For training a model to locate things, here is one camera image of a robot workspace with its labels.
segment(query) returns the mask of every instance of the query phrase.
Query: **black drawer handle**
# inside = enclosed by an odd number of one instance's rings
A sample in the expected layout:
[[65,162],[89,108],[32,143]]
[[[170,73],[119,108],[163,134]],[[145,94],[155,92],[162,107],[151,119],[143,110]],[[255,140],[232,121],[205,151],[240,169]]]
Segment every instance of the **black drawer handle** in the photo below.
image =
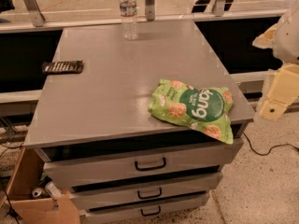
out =
[[138,167],[138,162],[135,161],[135,168],[136,168],[137,171],[140,171],[140,172],[162,169],[165,166],[166,166],[166,158],[163,158],[163,164],[161,166],[151,167],[151,168],[139,168]]
[[159,193],[158,193],[158,194],[156,194],[156,195],[152,195],[152,196],[148,196],[148,197],[142,197],[142,196],[140,195],[140,191],[138,192],[138,198],[141,199],[141,200],[145,200],[145,199],[148,199],[148,198],[158,198],[158,197],[160,197],[161,195],[162,195],[162,189],[161,189],[161,188],[159,188]]
[[160,207],[160,205],[158,206],[158,212],[155,212],[155,213],[148,213],[148,214],[145,214],[145,213],[143,212],[143,210],[141,209],[141,215],[142,215],[143,217],[148,217],[148,216],[158,215],[159,213],[161,213],[161,207]]

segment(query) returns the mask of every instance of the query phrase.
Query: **bottle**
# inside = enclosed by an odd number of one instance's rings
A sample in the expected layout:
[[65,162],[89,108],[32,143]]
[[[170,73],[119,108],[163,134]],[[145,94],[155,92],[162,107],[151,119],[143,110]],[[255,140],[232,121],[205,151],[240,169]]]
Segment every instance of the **bottle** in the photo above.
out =
[[136,0],[120,0],[122,36],[127,40],[138,38]]

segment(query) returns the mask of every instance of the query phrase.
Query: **green bag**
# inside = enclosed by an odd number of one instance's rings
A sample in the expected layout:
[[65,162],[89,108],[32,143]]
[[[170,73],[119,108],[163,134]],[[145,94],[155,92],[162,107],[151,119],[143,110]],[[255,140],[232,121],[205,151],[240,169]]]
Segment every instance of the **green bag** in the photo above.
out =
[[196,88],[161,79],[152,94],[149,112],[157,119],[204,133],[231,145],[234,141],[228,112],[233,98],[228,88]]

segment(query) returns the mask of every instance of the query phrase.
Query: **cardboard box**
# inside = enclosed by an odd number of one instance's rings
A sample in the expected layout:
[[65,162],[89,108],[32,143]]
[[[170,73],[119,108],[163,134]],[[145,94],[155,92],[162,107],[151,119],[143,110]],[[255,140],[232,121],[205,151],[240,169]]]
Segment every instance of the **cardboard box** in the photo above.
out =
[[38,187],[43,161],[34,150],[21,149],[14,172],[7,185],[12,207],[27,224],[79,224],[79,212],[67,193],[58,198],[33,200],[32,189]]

